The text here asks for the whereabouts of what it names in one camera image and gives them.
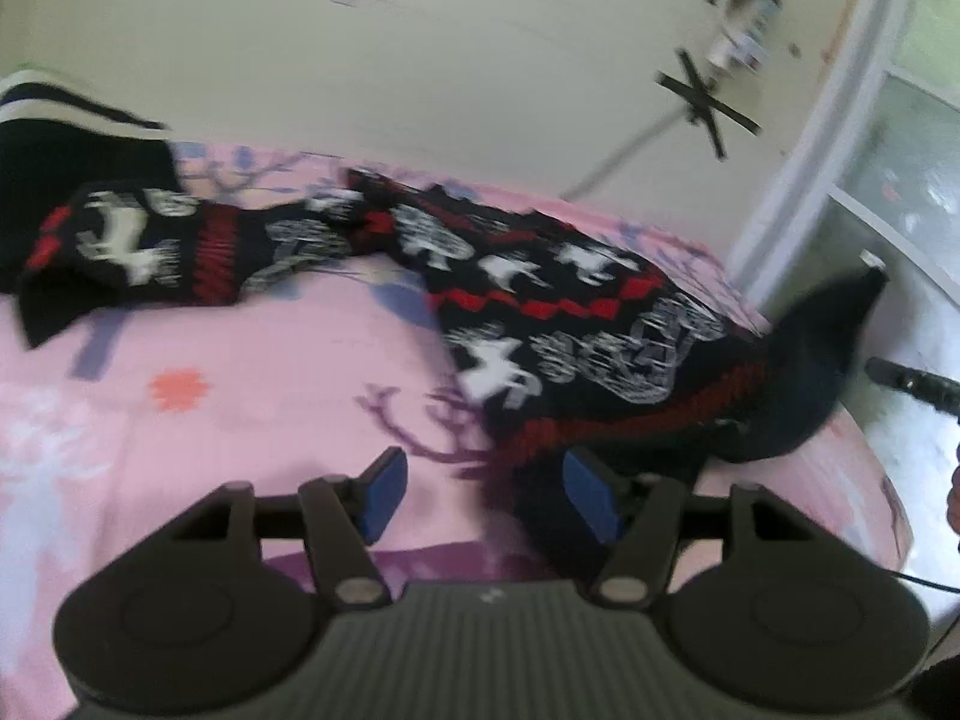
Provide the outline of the black red reindeer sweater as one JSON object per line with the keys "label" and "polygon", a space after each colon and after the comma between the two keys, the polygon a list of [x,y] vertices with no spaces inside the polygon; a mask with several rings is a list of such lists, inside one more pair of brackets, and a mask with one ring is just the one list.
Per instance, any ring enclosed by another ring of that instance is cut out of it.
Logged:
{"label": "black red reindeer sweater", "polygon": [[861,266],[757,333],[562,220],[376,174],[259,208],[197,199],[171,174],[2,179],[2,288],[34,348],[101,310],[223,309],[363,257],[420,281],[501,465],[581,445],[622,473],[643,454],[690,473],[794,452],[832,416],[887,282]]}

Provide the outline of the pink floral bed sheet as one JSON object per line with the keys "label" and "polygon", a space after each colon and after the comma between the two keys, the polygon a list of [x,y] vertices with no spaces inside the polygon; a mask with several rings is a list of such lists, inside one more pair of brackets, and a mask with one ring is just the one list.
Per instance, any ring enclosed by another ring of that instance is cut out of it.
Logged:
{"label": "pink floral bed sheet", "polygon": [[[236,205],[299,200],[342,160],[176,143],[187,192]],[[708,250],[590,208],[448,177],[371,166],[407,184],[505,210],[539,210],[633,249],[745,327]],[[50,643],[65,595],[226,481],[261,496],[319,475],[353,476],[387,445],[410,463],[404,502],[374,557],[407,578],[553,578],[493,484],[490,444],[452,390],[420,283],[386,257],[302,273],[236,307],[111,310],[36,351],[2,296],[2,718],[62,718],[75,699]],[[698,493],[775,491],[880,566],[901,569],[913,534],[850,413],[793,455],[711,466]]]}

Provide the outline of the white framed frosted glass door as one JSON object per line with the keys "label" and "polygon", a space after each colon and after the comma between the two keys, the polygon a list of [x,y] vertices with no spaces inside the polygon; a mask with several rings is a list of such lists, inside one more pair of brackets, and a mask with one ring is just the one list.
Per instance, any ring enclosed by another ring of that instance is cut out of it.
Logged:
{"label": "white framed frosted glass door", "polygon": [[958,371],[958,0],[867,0],[814,139],[736,265],[767,316],[864,252],[892,282],[874,355]]}

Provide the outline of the black white striped folded garment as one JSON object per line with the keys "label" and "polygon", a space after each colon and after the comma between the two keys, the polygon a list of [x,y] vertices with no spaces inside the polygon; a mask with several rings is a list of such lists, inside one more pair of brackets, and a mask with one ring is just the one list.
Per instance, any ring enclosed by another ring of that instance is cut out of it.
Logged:
{"label": "black white striped folded garment", "polygon": [[98,103],[45,71],[2,78],[2,291],[13,293],[41,224],[83,185],[178,190],[167,126]]}

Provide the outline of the black tape cross on wall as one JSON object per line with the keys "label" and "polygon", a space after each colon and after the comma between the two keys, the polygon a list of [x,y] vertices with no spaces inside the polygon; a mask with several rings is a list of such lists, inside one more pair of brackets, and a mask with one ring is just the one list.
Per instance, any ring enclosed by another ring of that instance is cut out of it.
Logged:
{"label": "black tape cross on wall", "polygon": [[692,125],[704,126],[716,160],[726,161],[726,146],[724,146],[716,115],[721,114],[722,117],[726,117],[728,121],[734,122],[754,137],[761,132],[761,127],[754,119],[750,119],[747,115],[716,98],[715,91],[718,82],[715,78],[704,78],[700,75],[695,62],[693,62],[692,55],[688,54],[688,50],[679,47],[675,50],[675,54],[679,59],[685,80],[679,80],[679,78],[674,78],[674,76],[661,71],[656,76],[656,83],[661,88],[675,94],[685,104],[686,120]]}

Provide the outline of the white power strip on wall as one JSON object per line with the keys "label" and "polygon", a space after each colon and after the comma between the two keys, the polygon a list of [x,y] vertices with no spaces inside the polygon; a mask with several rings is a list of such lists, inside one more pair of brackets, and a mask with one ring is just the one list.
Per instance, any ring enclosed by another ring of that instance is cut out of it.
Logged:
{"label": "white power strip on wall", "polygon": [[765,64],[765,41],[781,11],[779,2],[740,0],[718,4],[718,31],[706,54],[716,76],[734,75],[737,70],[759,71]]}

